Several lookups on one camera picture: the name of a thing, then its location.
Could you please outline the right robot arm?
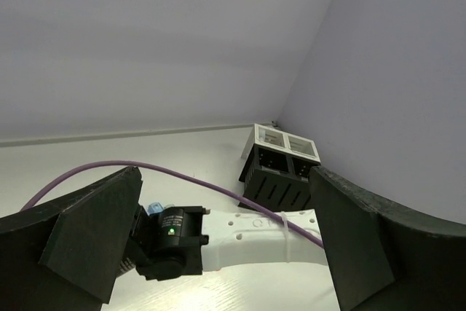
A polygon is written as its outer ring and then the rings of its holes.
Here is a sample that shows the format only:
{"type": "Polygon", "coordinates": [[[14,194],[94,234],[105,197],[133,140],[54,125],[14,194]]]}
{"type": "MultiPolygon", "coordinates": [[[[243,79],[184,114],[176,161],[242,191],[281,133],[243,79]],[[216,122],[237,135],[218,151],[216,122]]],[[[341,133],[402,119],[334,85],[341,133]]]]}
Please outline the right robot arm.
{"type": "Polygon", "coordinates": [[[313,210],[232,213],[201,206],[136,211],[118,276],[172,280],[246,264],[326,265],[313,210]]]}

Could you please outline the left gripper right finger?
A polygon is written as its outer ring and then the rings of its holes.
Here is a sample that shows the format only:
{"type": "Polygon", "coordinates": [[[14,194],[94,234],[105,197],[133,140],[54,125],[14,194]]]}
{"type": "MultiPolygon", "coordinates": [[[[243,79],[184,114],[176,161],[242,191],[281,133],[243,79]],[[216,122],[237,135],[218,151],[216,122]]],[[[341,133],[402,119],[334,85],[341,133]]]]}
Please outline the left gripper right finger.
{"type": "Polygon", "coordinates": [[[464,310],[465,225],[365,190],[340,175],[309,173],[341,310],[464,310]]]}

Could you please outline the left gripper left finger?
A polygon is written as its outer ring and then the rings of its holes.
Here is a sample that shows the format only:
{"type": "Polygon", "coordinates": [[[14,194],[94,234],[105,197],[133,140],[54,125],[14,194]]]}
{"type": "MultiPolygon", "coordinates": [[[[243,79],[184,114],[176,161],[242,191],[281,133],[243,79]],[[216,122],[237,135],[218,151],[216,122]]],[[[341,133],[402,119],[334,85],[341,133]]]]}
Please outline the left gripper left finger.
{"type": "Polygon", "coordinates": [[[109,303],[142,187],[127,167],[1,218],[2,310],[100,310],[109,303]]]}

